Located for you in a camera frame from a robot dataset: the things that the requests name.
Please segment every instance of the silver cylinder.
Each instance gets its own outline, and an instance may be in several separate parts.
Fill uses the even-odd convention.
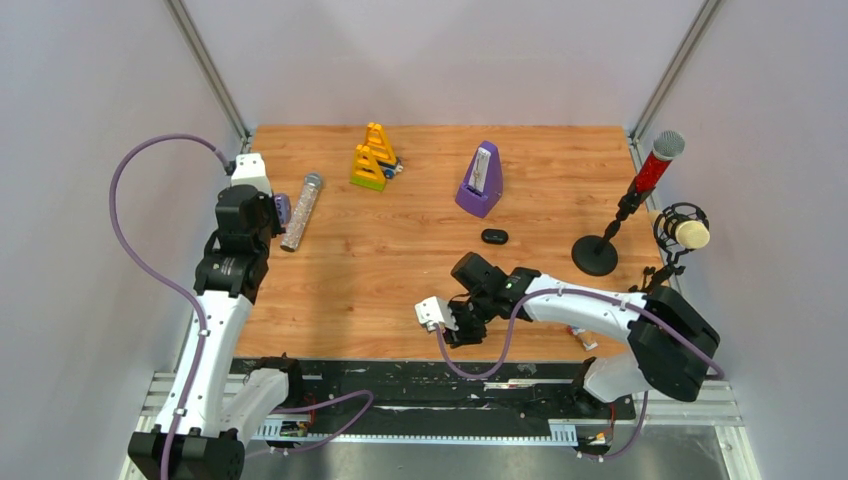
[[[323,186],[324,179],[315,172],[304,177],[303,190],[300,191],[300,198],[297,199],[294,213],[292,213],[292,218],[286,225],[286,233],[283,235],[283,242],[280,244],[283,250],[294,252],[300,246],[300,239],[303,238],[303,231],[306,230],[309,215],[312,214],[312,208],[318,199],[318,192],[321,191]]]

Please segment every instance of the yellow block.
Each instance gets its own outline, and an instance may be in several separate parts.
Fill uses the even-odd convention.
[[[365,128],[365,146],[371,149],[371,153],[377,161],[385,163],[389,167],[397,166],[397,157],[386,136],[386,131],[379,123],[371,122]]]
[[[357,145],[353,153],[353,170],[350,183],[382,192],[386,188],[386,176],[374,158],[370,147]]]

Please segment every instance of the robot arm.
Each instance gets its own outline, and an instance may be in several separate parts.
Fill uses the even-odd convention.
[[[268,272],[271,239],[282,233],[265,163],[259,154],[239,155],[230,187],[218,194],[218,229],[204,248],[194,290],[206,313],[200,329],[195,312],[174,386],[152,432],[134,432],[128,453],[147,478],[159,478],[164,439],[180,418],[170,452],[171,478],[239,478],[244,447],[274,407],[302,398],[297,360],[263,358],[247,384],[226,406],[224,385],[239,334]],[[204,353],[194,366],[199,340]],[[187,382],[193,374],[193,381]],[[184,391],[187,383],[190,390]],[[185,396],[183,408],[178,408]]]
[[[518,302],[541,290],[563,289],[609,297],[540,295],[527,300],[517,318],[553,321],[595,331],[630,346],[612,358],[590,358],[574,385],[600,402],[651,387],[680,400],[694,401],[706,378],[707,365],[657,325],[625,304],[648,310],[712,358],[719,344],[715,330],[677,292],[661,287],[653,293],[615,293],[572,285],[538,270],[518,267],[510,275],[476,253],[454,267],[453,276],[468,291],[464,300],[446,302],[431,297],[415,306],[418,321],[428,331],[443,326],[445,342],[456,348],[482,343],[485,325],[496,316],[509,318]]]

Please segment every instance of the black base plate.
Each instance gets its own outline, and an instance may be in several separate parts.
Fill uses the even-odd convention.
[[[246,373],[252,363],[250,359],[235,359],[231,373]],[[579,363],[505,363],[489,382],[522,378],[565,380],[511,390],[484,390],[482,381],[459,378],[442,362],[301,359],[300,364],[304,375],[321,375],[320,380],[303,382],[304,391],[314,395],[318,402],[330,395],[339,397],[356,390],[374,392],[374,405],[351,426],[348,430],[351,434],[547,436],[548,419],[606,420],[610,414],[609,409],[602,408],[587,416],[569,402],[568,380],[577,374]],[[491,364],[462,362],[459,366],[467,372],[480,373]],[[636,417],[633,402],[629,400],[622,397],[616,401],[616,418]],[[335,432],[362,408],[363,402],[364,399],[351,400],[318,410],[309,431]]]
[[[618,252],[607,242],[600,254],[595,253],[595,247],[603,239],[597,235],[586,235],[574,242],[571,247],[571,258],[581,272],[595,277],[609,275],[618,265]]]

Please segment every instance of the wooden table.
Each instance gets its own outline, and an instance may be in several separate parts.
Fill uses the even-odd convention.
[[[509,273],[516,266],[562,280],[626,291],[645,265],[661,265],[645,209],[624,223],[614,244],[618,268],[606,277],[581,273],[571,246],[602,234],[634,168],[620,128],[386,127],[404,171],[383,192],[351,185],[353,151],[365,135],[354,127],[261,127],[253,151],[265,159],[276,192],[297,201],[303,177],[325,180],[300,249],[274,240],[270,271],[238,343],[240,356],[440,359],[436,338],[413,305],[462,293],[451,268],[469,251]],[[498,146],[501,201],[483,220],[454,203],[477,146]],[[509,232],[503,246],[481,242],[487,227]],[[494,360],[506,320],[488,326],[484,344],[451,350],[453,358]],[[592,355],[623,350],[599,338]],[[509,360],[580,361],[588,354],[566,327],[518,322]]]

